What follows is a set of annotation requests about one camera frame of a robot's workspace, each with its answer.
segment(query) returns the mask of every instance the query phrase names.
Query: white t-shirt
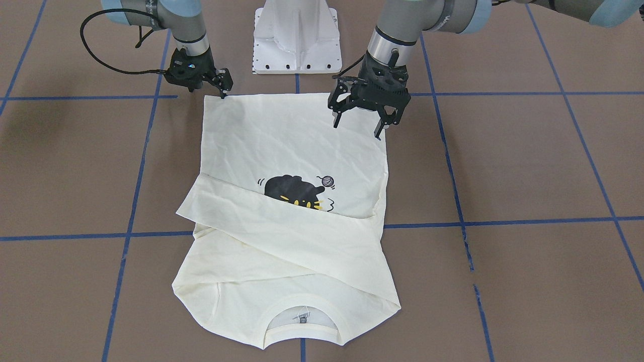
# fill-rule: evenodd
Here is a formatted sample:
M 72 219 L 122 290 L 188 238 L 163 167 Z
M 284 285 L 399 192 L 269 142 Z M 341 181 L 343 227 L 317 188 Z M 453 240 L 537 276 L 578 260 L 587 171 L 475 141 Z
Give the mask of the white t-shirt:
M 207 330 L 344 345 L 400 309 L 379 117 L 355 109 L 334 129 L 327 96 L 205 98 L 201 173 L 177 211 L 195 241 L 173 289 Z

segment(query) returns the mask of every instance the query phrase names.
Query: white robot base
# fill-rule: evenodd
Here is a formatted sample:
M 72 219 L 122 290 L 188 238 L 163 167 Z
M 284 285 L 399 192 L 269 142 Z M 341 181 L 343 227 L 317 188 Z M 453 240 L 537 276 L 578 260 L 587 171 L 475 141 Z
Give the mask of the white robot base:
M 337 12 L 326 0 L 267 0 L 255 11 L 254 40 L 253 73 L 337 73 L 342 68 Z

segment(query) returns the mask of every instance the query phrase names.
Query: cable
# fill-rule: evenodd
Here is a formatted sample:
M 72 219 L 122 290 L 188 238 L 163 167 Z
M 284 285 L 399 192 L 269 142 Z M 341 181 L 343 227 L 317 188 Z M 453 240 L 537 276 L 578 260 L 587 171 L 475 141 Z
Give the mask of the cable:
M 351 70 L 351 68 L 353 68 L 353 67 L 354 67 L 354 66 L 356 66 L 358 63 L 360 63 L 364 58 L 365 58 L 365 55 L 363 54 L 363 56 L 362 56 L 362 57 L 358 58 L 358 60 L 356 60 L 356 61 L 355 61 L 353 64 L 351 64 L 348 68 L 346 68 L 345 70 L 341 70 L 338 74 L 334 75 L 332 78 L 333 78 L 333 79 L 336 79 L 336 78 L 342 77 L 342 75 L 343 75 L 344 73 L 346 73 L 346 72 L 350 71 L 350 70 Z
M 142 12 L 140 10 L 120 8 L 120 9 L 107 9 L 107 10 L 101 10 L 101 11 L 95 12 L 94 14 L 91 14 L 90 16 L 86 17 L 85 20 L 83 20 L 83 22 L 82 22 L 82 24 L 80 26 L 80 34 L 81 34 L 80 38 L 82 40 L 82 44 L 85 46 L 85 50 L 87 50 L 87 52 L 91 55 L 92 58 L 94 58 L 95 61 L 97 61 L 101 65 L 103 65 L 103 66 L 105 66 L 105 67 L 107 67 L 107 68 L 109 68 L 109 69 L 111 69 L 113 71 L 117 71 L 119 73 L 133 74 L 133 75 L 136 75 L 136 74 L 150 74 L 150 73 L 165 74 L 166 71 L 163 70 L 163 69 L 150 69 L 150 70 L 143 70 L 143 71 L 121 70 L 121 69 L 118 69 L 118 68 L 114 68 L 113 66 L 111 66 L 108 63 L 100 60 L 96 55 L 94 55 L 92 50 L 90 50 L 90 47 L 87 45 L 87 41 L 85 40 L 85 26 L 87 25 L 87 23 L 90 20 L 94 19 L 95 17 L 97 17 L 99 15 L 108 14 L 108 13 L 115 13 L 115 12 L 130 12 L 130 13 L 134 13 L 134 14 L 144 15 L 144 16 L 151 17 L 152 19 L 156 20 L 157 24 L 159 24 L 159 25 L 161 24 L 161 21 L 157 17 L 155 17 L 155 16 L 153 16 L 151 14 L 148 14 L 146 12 Z M 148 35 L 152 34 L 153 31 L 154 30 L 151 30 L 145 36 L 141 37 L 141 29 L 139 28 L 139 42 L 137 43 L 135 48 L 138 48 L 139 46 L 141 46 L 141 43 L 143 43 L 143 40 L 145 40 L 148 37 Z

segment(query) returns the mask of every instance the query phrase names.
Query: blue tape grid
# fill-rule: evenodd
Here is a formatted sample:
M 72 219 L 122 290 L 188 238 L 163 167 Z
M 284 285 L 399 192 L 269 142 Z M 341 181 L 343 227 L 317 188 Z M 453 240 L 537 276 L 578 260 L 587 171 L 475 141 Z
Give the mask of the blue tape grid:
M 454 201 L 456 203 L 456 211 L 459 214 L 460 231 L 463 234 L 463 244 L 465 245 L 465 253 L 467 254 L 467 257 L 468 257 L 469 270 L 474 271 L 474 261 L 472 260 L 471 253 L 469 252 L 468 233 L 467 233 L 467 230 L 465 229 L 463 210 L 460 207 L 459 190 L 456 186 L 456 178 L 454 177 L 454 170 L 451 166 L 450 150 L 447 145 L 447 138 L 445 137 L 445 129 L 443 128 L 442 119 L 440 117 L 439 101 L 436 96 L 436 89 L 434 88 L 434 79 L 431 76 L 430 59 L 427 56 L 427 49 L 425 48 L 425 40 L 423 39 L 422 35 L 421 35 L 421 48 L 422 48 L 422 55 L 425 59 L 425 68 L 427 69 L 427 77 L 430 82 L 431 97 L 434 101 L 436 119 L 438 120 L 438 123 L 439 123 L 440 139 L 442 140 L 443 146 L 445 148 L 445 160 L 447 162 L 447 168 L 450 171 L 451 185 L 454 191 Z
M 170 43 L 170 31 L 167 32 L 166 35 L 166 45 L 164 46 L 163 50 L 163 56 L 161 57 L 161 68 L 164 67 L 164 64 L 166 63 L 166 53 L 167 53 L 167 47 L 168 44 Z M 150 111 L 150 119 L 147 123 L 147 133 L 146 133 L 146 140 L 143 145 L 143 152 L 141 154 L 141 163 L 138 169 L 138 178 L 137 178 L 137 186 L 134 191 L 134 198 L 132 200 L 132 212 L 129 217 L 129 222 L 128 222 L 128 232 L 126 233 L 126 238 L 125 238 L 125 243 L 123 245 L 123 254 L 121 256 L 121 264 L 120 264 L 120 269 L 118 270 L 118 278 L 117 278 L 117 286 L 114 291 L 114 301 L 112 302 L 112 311 L 109 316 L 109 324 L 108 324 L 108 332 L 105 337 L 105 346 L 103 348 L 103 356 L 101 361 L 102 362 L 107 362 L 108 360 L 108 354 L 109 354 L 109 345 L 111 343 L 112 339 L 112 332 L 114 331 L 114 320 L 116 319 L 117 315 L 117 307 L 118 307 L 118 297 L 120 296 L 120 289 L 121 285 L 123 283 L 123 274 L 125 273 L 125 265 L 127 262 L 127 257 L 128 257 L 128 250 L 129 250 L 129 242 L 131 239 L 132 235 L 132 229 L 134 226 L 134 217 L 137 213 L 137 202 L 138 202 L 138 195 L 141 190 L 141 181 L 143 180 L 143 171 L 145 170 L 146 166 L 146 151 L 147 151 L 147 144 L 150 141 L 150 132 L 152 131 L 152 125 L 154 124 L 154 119 L 155 119 L 155 113 L 156 113 L 156 105 L 159 100 L 159 91 L 161 90 L 161 80 L 162 76 L 159 75 L 157 80 L 156 80 L 156 90 L 155 90 L 155 96 L 154 96 L 154 101 L 152 102 L 152 110 Z
M 131 238 L 136 238 L 136 237 L 149 237 L 149 236 L 187 236 L 192 234 L 192 231 L 170 231 L 170 232 L 149 232 L 149 233 L 133 233 L 133 222 L 135 218 L 135 213 L 136 213 L 136 208 L 137 208 L 137 202 L 138 202 L 138 195 L 140 192 L 140 186 L 141 186 L 141 181 L 142 181 L 142 176 L 145 168 L 145 157 L 146 157 L 146 149 L 147 149 L 147 144 L 149 142 L 149 136 L 151 132 L 151 128 L 153 125 L 154 121 L 154 116 L 156 112 L 156 105 L 158 99 L 174 99 L 177 98 L 176 95 L 159 95 L 160 91 L 160 84 L 161 84 L 161 76 L 158 77 L 157 80 L 157 85 L 156 85 L 156 91 L 154 95 L 117 95 L 117 96 L 71 96 L 71 97 L 10 97 L 11 91 L 13 90 L 13 87 L 15 85 L 16 78 L 20 72 L 21 66 L 24 62 L 24 59 L 26 57 L 26 54 L 28 53 L 29 47 L 33 41 L 33 37 L 35 35 L 35 32 L 38 28 L 38 25 L 40 23 L 40 20 L 43 15 L 44 8 L 46 6 L 46 0 L 43 0 L 41 7 L 39 9 L 36 21 L 34 23 L 34 26 L 32 28 L 32 32 L 29 36 L 29 40 L 26 43 L 26 46 L 23 50 L 23 53 L 21 55 L 21 58 L 18 62 L 18 65 L 16 66 L 16 69 L 14 71 L 14 74 L 12 76 L 12 80 L 10 82 L 10 85 L 6 91 L 6 94 L 4 97 L 0 97 L 0 100 L 2 100 L 2 103 L 0 105 L 0 115 L 4 111 L 4 108 L 6 106 L 6 103 L 8 101 L 12 100 L 119 100 L 119 99 L 153 99 L 153 105 L 152 105 L 152 110 L 150 114 L 150 119 L 148 123 L 148 129 L 147 129 L 147 134 L 146 134 L 146 140 L 144 143 L 144 149 L 142 153 L 142 158 L 141 158 L 141 164 L 139 168 L 139 175 L 137 179 L 137 186 L 135 189 L 135 195 L 133 198 L 133 203 L 132 203 L 132 211 L 131 211 L 131 216 L 129 219 L 128 223 L 128 231 L 126 233 L 108 233 L 108 234 L 65 234 L 65 235 L 42 235 L 42 236 L 0 236 L 0 241 L 2 242 L 11 242 L 11 241 L 29 241 L 29 240 L 62 240 L 62 239 L 94 239 L 94 238 L 123 238 L 125 237 L 125 244 L 124 244 L 124 249 L 123 249 L 123 254 L 122 254 L 122 259 L 121 259 L 121 265 L 119 269 L 119 274 L 117 278 L 117 286 L 115 289 L 115 297 L 112 305 L 112 311 L 111 311 L 111 316 L 110 316 L 110 321 L 108 325 L 108 332 L 106 335 L 106 342 L 105 342 L 105 347 L 103 351 L 103 356 L 102 360 L 103 362 L 107 361 L 108 358 L 108 352 L 109 352 L 109 344 L 111 341 L 111 334 L 113 332 L 113 326 L 114 326 L 114 321 L 115 321 L 115 316 L 116 316 L 116 311 L 117 311 L 117 305 L 118 305 L 118 297 L 120 295 L 120 287 L 122 285 L 122 279 L 123 279 L 123 273 L 126 265 L 126 257 L 129 249 L 129 241 Z M 539 38 L 539 41 L 541 42 L 541 45 L 544 49 L 544 52 L 546 54 L 546 57 L 548 58 L 549 64 L 552 68 L 552 71 L 554 73 L 554 76 L 557 80 L 557 83 L 560 87 L 559 92 L 436 92 L 433 84 L 433 78 L 431 76 L 431 69 L 430 69 L 430 63 L 429 63 L 429 58 L 427 56 L 427 51 L 425 49 L 424 45 L 424 39 L 421 37 L 421 45 L 422 45 L 422 50 L 425 58 L 425 63 L 428 71 L 428 80 L 430 82 L 430 87 L 431 87 L 431 93 L 412 93 L 413 96 L 416 97 L 432 97 L 434 106 L 435 106 L 435 111 L 437 113 L 437 119 L 439 122 L 439 127 L 440 127 L 440 133 L 441 133 L 441 139 L 444 143 L 445 147 L 445 152 L 446 152 L 446 161 L 448 164 L 448 169 L 450 171 L 450 177 L 452 180 L 452 186 L 454 189 L 454 197 L 455 197 L 455 202 L 457 205 L 457 211 L 459 213 L 459 222 L 452 222 L 452 223 L 427 223 L 427 224 L 388 224 L 385 225 L 385 229 L 403 229 L 403 228 L 431 228 L 431 227 L 460 227 L 463 233 L 464 237 L 464 243 L 466 247 L 466 251 L 468 254 L 468 261 L 470 262 L 470 269 L 473 271 L 473 262 L 471 260 L 471 255 L 469 253 L 469 246 L 467 243 L 467 234 L 466 234 L 466 226 L 486 226 L 486 225 L 528 225 L 528 224 L 564 224 L 564 223 L 582 223 L 582 222 L 613 222 L 618 230 L 618 233 L 620 235 L 620 238 L 622 240 L 622 243 L 624 245 L 624 248 L 629 256 L 629 260 L 632 264 L 632 267 L 634 269 L 634 272 L 636 273 L 636 276 L 638 277 L 639 283 L 641 288 L 644 291 L 644 281 L 642 280 L 641 273 L 639 272 L 638 266 L 633 258 L 633 255 L 630 251 L 630 247 L 623 235 L 623 232 L 621 230 L 621 226 L 619 221 L 642 221 L 644 220 L 644 216 L 616 216 L 614 209 L 612 208 L 612 204 L 609 200 L 609 197 L 606 193 L 606 190 L 603 186 L 603 182 L 601 181 L 601 178 L 599 176 L 599 172 L 596 169 L 596 166 L 594 164 L 594 161 L 592 160 L 590 151 L 585 143 L 585 140 L 582 135 L 582 131 L 577 123 L 576 117 L 574 115 L 574 111 L 572 109 L 572 106 L 570 105 L 570 102 L 568 101 L 567 96 L 568 95 L 644 95 L 644 91 L 598 91 L 598 92 L 566 92 L 564 91 L 564 87 L 562 86 L 561 80 L 558 76 L 558 73 L 554 67 L 554 63 L 552 61 L 552 58 L 550 57 L 550 54 L 546 48 L 546 45 L 544 43 L 543 37 L 541 36 L 541 33 L 538 29 L 538 26 L 536 24 L 535 18 L 532 15 L 532 12 L 530 11 L 529 7 L 526 5 L 526 9 L 528 11 L 528 14 L 530 16 L 530 19 L 533 23 L 533 26 L 535 28 L 535 31 L 537 33 L 537 36 Z M 165 64 L 166 60 L 166 52 L 167 52 L 167 47 L 169 44 L 169 33 L 167 35 L 166 39 L 166 45 L 164 48 L 164 54 L 162 57 L 162 64 L 161 67 L 163 67 L 163 64 Z M 300 92 L 299 89 L 299 74 L 295 74 L 295 87 L 296 87 L 296 93 Z M 568 107 L 569 113 L 571 115 L 571 118 L 573 119 L 575 128 L 577 130 L 577 133 L 579 135 L 580 141 L 582 142 L 582 145 L 584 147 L 584 150 L 586 152 L 586 155 L 589 159 L 589 162 L 591 164 L 591 167 L 593 169 L 593 172 L 595 174 L 595 177 L 600 185 L 600 189 L 602 191 L 602 194 L 604 196 L 604 199 L 607 203 L 607 207 L 609 208 L 609 211 L 611 212 L 611 217 L 610 218 L 563 218 L 563 219 L 543 219 L 543 220 L 500 220 L 500 221 L 481 221 L 481 222 L 465 222 L 464 218 L 462 216 L 462 210 L 460 208 L 460 200 L 458 197 L 458 190 L 457 190 L 457 185 L 455 181 L 455 177 L 453 175 L 453 170 L 451 167 L 451 160 L 449 156 L 449 151 L 448 151 L 448 145 L 446 142 L 445 134 L 444 134 L 444 128 L 442 126 L 442 119 L 440 117 L 440 109 L 437 101 L 437 97 L 452 97 L 452 96 L 495 96 L 495 95 L 562 95 L 565 99 L 566 105 Z M 488 354 L 491 362 L 494 362 L 494 354 L 492 350 L 492 345 L 490 342 L 490 337 L 489 337 L 489 331 L 488 331 L 488 326 L 486 322 L 486 317 L 485 313 L 483 311 L 482 307 L 482 302 L 480 299 L 480 291 L 478 290 L 478 287 L 474 284 L 474 290 L 475 290 L 475 295 L 477 299 L 477 305 L 479 308 L 480 312 L 480 317 L 481 317 L 481 322 L 482 326 L 484 329 L 485 333 L 485 338 L 486 338 L 486 344 L 488 346 Z M 304 362 L 306 361 L 306 339 L 302 338 L 300 339 L 300 352 L 301 352 L 301 361 Z
M 6 89 L 5 97 L 2 100 L 2 103 L 0 104 L 0 115 L 2 115 L 2 113 L 5 111 L 7 99 L 9 98 L 9 94 L 11 94 L 11 91 L 14 88 L 15 80 L 16 78 L 18 78 L 18 73 L 20 73 L 20 68 L 22 68 L 23 66 L 24 58 L 27 56 L 29 47 L 32 45 L 33 36 L 36 34 L 36 29 L 38 29 L 40 20 L 43 18 L 43 11 L 46 4 L 47 4 L 47 0 L 43 0 L 40 10 L 38 10 L 38 16 L 36 17 L 36 21 L 33 24 L 32 33 L 29 35 L 29 40 L 27 40 L 27 44 L 24 46 L 24 50 L 23 50 L 23 53 L 20 55 L 20 60 L 18 61 L 18 65 L 15 67 L 14 75 L 11 77 L 11 82 L 9 82 L 9 87 Z
M 550 63 L 550 68 L 553 70 L 553 74 L 555 79 L 557 80 L 557 84 L 559 85 L 559 89 L 562 92 L 563 99 L 566 103 L 566 106 L 568 107 L 568 112 L 570 113 L 570 117 L 573 119 L 573 124 L 575 129 L 577 130 L 577 135 L 579 135 L 579 140 L 582 143 L 583 150 L 586 152 L 586 156 L 588 157 L 588 162 L 590 162 L 591 167 L 592 167 L 592 172 L 595 174 L 595 178 L 597 179 L 597 183 L 599 184 L 599 187 L 601 189 L 601 194 L 604 197 L 604 200 L 606 201 L 606 206 L 608 207 L 609 211 L 611 212 L 611 218 L 612 221 L 615 224 L 615 228 L 617 228 L 617 232 L 620 234 L 621 238 L 621 243 L 624 246 L 624 249 L 626 250 L 627 255 L 629 256 L 630 264 L 633 268 L 633 271 L 635 272 L 635 275 L 638 278 L 639 281 L 639 286 L 641 287 L 642 291 L 644 292 L 644 280 L 642 279 L 642 275 L 639 272 L 638 264 L 635 262 L 635 258 L 633 257 L 633 254 L 630 251 L 630 246 L 629 243 L 626 241 L 626 237 L 624 237 L 624 233 L 621 230 L 620 226 L 620 221 L 615 215 L 615 210 L 612 208 L 611 200 L 608 197 L 608 194 L 606 193 L 606 188 L 604 188 L 603 182 L 601 181 L 600 173 L 597 170 L 597 167 L 595 166 L 595 162 L 592 160 L 591 152 L 588 149 L 588 145 L 586 144 L 586 141 L 582 135 L 582 129 L 579 127 L 579 123 L 577 123 L 577 117 L 574 115 L 573 107 L 570 105 L 570 101 L 568 100 L 568 95 L 570 93 L 566 93 L 566 91 L 563 89 L 564 86 L 561 82 L 561 79 L 559 78 L 559 74 L 557 73 L 557 70 L 554 67 L 554 62 L 552 57 L 550 56 L 550 53 L 548 52 L 548 49 L 545 46 L 544 38 L 541 36 L 541 32 L 539 31 L 539 27 L 536 24 L 536 20 L 534 15 L 532 14 L 532 11 L 530 10 L 530 7 L 528 4 L 526 4 L 526 10 L 528 12 L 528 15 L 530 15 L 530 20 L 532 21 L 533 26 L 535 27 L 536 35 L 539 38 L 539 41 L 541 42 L 541 47 L 544 49 L 545 56 L 548 58 L 548 63 Z
M 644 216 L 618 216 L 619 221 L 644 221 Z M 561 219 L 534 219 L 534 220 L 496 220 L 496 221 L 466 221 L 460 222 L 432 222 L 423 224 L 386 224 L 385 229 L 432 229 L 441 227 L 465 226 L 501 226 L 501 225 L 544 225 L 544 224 L 578 224 L 585 222 L 613 222 L 612 217 L 605 218 L 561 218 Z M 130 238 L 147 238 L 154 236 L 188 236 L 188 231 L 151 231 L 144 233 L 130 233 Z M 124 238 L 127 233 L 106 234 L 60 234 L 60 235 L 24 235 L 0 236 L 0 242 L 29 242 L 37 240 L 76 240 L 76 239 L 109 239 Z

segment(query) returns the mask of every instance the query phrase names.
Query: floor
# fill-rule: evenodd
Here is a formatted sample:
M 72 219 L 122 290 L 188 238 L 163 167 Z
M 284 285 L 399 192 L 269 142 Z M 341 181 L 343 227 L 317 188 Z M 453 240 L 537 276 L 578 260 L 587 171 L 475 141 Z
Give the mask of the floor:
M 329 0 L 344 64 L 382 0 Z M 203 1 L 232 94 L 328 92 L 253 75 L 263 0 Z M 387 131 L 382 240 L 402 311 L 339 347 L 261 351 L 197 325 L 171 282 L 193 224 L 203 95 L 93 61 L 100 2 L 0 0 L 0 360 L 644 361 L 644 23 L 603 29 L 496 6 L 483 31 L 426 33 Z M 165 68 L 173 43 L 98 18 L 110 64 Z

